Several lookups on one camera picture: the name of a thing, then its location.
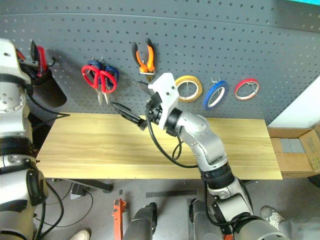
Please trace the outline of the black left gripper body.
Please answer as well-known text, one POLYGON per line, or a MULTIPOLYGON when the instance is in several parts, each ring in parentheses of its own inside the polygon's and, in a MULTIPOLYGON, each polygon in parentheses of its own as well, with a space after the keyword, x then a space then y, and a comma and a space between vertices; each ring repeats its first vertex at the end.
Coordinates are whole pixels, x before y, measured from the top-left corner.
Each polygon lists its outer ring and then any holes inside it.
POLYGON ((19 59, 19 65, 21 70, 26 73, 31 80, 35 79, 35 68, 34 63, 31 60, 19 59))

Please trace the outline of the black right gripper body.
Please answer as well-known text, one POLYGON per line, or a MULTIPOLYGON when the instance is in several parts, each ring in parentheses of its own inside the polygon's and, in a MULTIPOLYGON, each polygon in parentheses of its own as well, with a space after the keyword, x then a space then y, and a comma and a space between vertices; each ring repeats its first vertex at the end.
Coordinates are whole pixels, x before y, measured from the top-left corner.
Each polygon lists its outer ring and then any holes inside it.
POLYGON ((162 116, 161 97, 158 92, 154 93, 146 102, 145 116, 150 123, 159 124, 162 116))

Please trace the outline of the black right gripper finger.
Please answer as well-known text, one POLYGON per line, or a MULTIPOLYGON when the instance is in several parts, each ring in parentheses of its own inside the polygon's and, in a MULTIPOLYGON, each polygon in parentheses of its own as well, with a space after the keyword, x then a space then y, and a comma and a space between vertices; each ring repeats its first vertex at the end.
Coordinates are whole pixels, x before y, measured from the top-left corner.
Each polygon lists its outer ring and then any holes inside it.
POLYGON ((123 104, 113 101, 111 102, 111 105, 119 115, 138 126, 140 130, 144 131, 146 129, 147 121, 145 119, 142 119, 139 115, 132 112, 130 108, 124 106, 123 104))
POLYGON ((155 92, 149 88, 149 85, 143 81, 133 81, 133 83, 139 87, 145 94, 149 95, 151 100, 156 99, 155 92))

